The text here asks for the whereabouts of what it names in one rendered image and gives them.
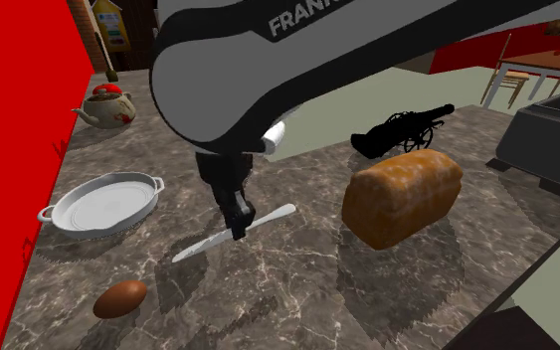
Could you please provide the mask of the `wooden chair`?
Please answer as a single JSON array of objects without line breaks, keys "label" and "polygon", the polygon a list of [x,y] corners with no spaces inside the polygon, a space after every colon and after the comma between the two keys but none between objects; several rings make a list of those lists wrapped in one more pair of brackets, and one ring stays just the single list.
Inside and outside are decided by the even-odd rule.
[{"label": "wooden chair", "polygon": [[[498,61],[497,64],[495,66],[495,69],[493,70],[493,73],[491,75],[491,78],[488,81],[488,84],[485,87],[485,90],[482,94],[482,97],[480,99],[480,103],[484,103],[484,100],[486,99],[490,88],[493,85],[493,82],[497,76],[497,74],[499,73],[499,68],[501,66],[501,60],[503,59],[504,53],[507,49],[508,43],[510,41],[512,34],[509,34],[506,38],[505,44],[500,52],[500,55],[498,57]],[[500,85],[501,88],[511,88],[513,90],[513,93],[511,95],[511,97],[509,98],[509,101],[507,103],[507,108],[511,108],[513,103],[515,102],[516,98],[518,97],[520,91],[522,90],[523,86],[525,85],[525,83],[529,80],[529,74],[528,73],[523,73],[523,72],[516,72],[516,71],[511,71],[508,70],[502,80],[502,83]]]}]

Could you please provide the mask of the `wooden table with white legs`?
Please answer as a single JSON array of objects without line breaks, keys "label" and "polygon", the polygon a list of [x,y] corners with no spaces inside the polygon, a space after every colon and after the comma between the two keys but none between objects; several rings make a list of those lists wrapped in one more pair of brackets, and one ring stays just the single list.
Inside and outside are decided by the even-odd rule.
[{"label": "wooden table with white legs", "polygon": [[528,99],[533,100],[540,87],[547,77],[560,78],[560,55],[556,56],[554,51],[534,53],[529,55],[500,59],[498,62],[498,72],[492,80],[492,84],[486,90],[487,95],[482,103],[484,108],[488,108],[499,89],[505,74],[510,71],[520,71],[539,76]]}]

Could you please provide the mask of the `yellow house-shaped wall picture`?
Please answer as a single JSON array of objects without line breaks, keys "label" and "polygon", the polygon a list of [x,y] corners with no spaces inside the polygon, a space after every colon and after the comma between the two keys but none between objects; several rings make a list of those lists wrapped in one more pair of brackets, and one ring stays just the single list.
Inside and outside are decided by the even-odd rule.
[{"label": "yellow house-shaped wall picture", "polygon": [[111,0],[94,0],[92,10],[106,49],[110,53],[129,51],[121,8]]}]

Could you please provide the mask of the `brown bread loaf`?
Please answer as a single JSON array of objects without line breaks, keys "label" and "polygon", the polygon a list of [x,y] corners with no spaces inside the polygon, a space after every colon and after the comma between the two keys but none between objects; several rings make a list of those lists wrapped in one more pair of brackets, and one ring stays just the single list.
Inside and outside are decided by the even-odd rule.
[{"label": "brown bread loaf", "polygon": [[372,249],[391,248],[446,216],[463,176],[457,162],[431,149],[386,159],[352,175],[342,222]]}]

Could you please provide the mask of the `grey toaster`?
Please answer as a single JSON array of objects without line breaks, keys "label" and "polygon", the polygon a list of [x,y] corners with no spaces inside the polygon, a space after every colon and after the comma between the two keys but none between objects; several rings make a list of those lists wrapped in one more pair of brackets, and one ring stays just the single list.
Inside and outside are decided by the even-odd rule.
[{"label": "grey toaster", "polygon": [[536,176],[541,189],[560,196],[560,94],[519,109],[486,165]]}]

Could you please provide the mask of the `white teapot with red lid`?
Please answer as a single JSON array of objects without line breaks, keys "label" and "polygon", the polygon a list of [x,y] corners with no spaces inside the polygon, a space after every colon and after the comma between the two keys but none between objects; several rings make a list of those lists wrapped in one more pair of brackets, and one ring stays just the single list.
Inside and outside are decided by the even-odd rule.
[{"label": "white teapot with red lid", "polygon": [[99,129],[115,129],[131,124],[136,117],[131,93],[115,85],[100,85],[75,112],[88,125]]}]

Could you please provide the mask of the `silver table knife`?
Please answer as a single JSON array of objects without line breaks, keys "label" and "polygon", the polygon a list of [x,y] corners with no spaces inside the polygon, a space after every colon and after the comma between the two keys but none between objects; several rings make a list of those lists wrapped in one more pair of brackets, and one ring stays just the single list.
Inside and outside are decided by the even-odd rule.
[{"label": "silver table knife", "polygon": [[[285,217],[287,215],[290,215],[292,213],[294,213],[296,211],[296,206],[294,204],[285,204],[275,210],[273,210],[272,212],[266,214],[265,216],[254,220],[248,227],[246,227],[246,231],[250,231],[253,228],[256,228],[260,225],[263,225],[267,222]],[[230,229],[224,230],[220,233],[217,233],[213,236],[210,236],[204,240],[201,240],[200,242],[184,249],[183,251],[179,252],[177,255],[175,255],[172,259],[173,263],[178,263],[182,260],[188,259],[189,257],[192,257],[194,255],[203,253],[219,244],[221,244],[222,242],[226,241],[227,239],[231,239],[232,236],[232,231]]]}]

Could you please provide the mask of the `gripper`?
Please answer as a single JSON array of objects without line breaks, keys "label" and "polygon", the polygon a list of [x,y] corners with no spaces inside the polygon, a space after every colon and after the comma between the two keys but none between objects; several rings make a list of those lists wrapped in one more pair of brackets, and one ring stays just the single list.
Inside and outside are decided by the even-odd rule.
[{"label": "gripper", "polygon": [[201,179],[212,188],[221,189],[214,190],[213,195],[233,240],[244,238],[256,215],[255,207],[241,192],[253,169],[253,155],[196,152],[195,159]]}]

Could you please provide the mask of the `brown egg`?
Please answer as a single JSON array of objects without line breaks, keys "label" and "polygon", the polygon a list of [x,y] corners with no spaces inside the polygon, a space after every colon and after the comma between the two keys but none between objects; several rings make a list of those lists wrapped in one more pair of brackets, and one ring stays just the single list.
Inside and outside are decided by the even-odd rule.
[{"label": "brown egg", "polygon": [[147,286],[140,280],[125,280],[111,286],[94,303],[93,314],[101,319],[132,312],[145,299]]}]

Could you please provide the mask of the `white oval baking dish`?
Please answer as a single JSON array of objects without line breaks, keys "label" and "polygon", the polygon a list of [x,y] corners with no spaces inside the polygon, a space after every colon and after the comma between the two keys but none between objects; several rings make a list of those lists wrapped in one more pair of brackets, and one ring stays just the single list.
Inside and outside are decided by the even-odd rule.
[{"label": "white oval baking dish", "polygon": [[68,192],[57,204],[42,209],[37,220],[50,223],[67,237],[100,239],[144,219],[165,189],[162,178],[141,172],[112,172]]}]

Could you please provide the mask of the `black cannon figure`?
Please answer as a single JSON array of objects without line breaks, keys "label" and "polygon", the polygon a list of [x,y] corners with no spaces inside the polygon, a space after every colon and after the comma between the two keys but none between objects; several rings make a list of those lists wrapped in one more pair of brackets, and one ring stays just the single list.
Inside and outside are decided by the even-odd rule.
[{"label": "black cannon figure", "polygon": [[447,103],[426,111],[397,112],[367,133],[353,133],[350,143],[368,159],[382,157],[396,146],[402,146],[406,153],[426,149],[432,142],[434,130],[445,123],[443,117],[454,111],[455,106]]}]

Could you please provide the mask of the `olive long-handled brush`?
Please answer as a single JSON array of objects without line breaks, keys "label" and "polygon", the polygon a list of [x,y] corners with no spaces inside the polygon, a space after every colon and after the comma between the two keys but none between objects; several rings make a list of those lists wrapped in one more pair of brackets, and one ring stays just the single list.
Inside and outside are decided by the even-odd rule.
[{"label": "olive long-handled brush", "polygon": [[107,77],[107,80],[110,83],[117,82],[118,81],[117,72],[112,68],[112,66],[109,62],[109,59],[107,57],[107,53],[105,52],[104,45],[103,45],[103,42],[102,42],[102,39],[101,39],[101,35],[100,35],[99,32],[95,32],[94,36],[95,36],[96,42],[99,46],[101,55],[102,55],[103,60],[105,62],[105,65],[106,65],[105,76]]}]

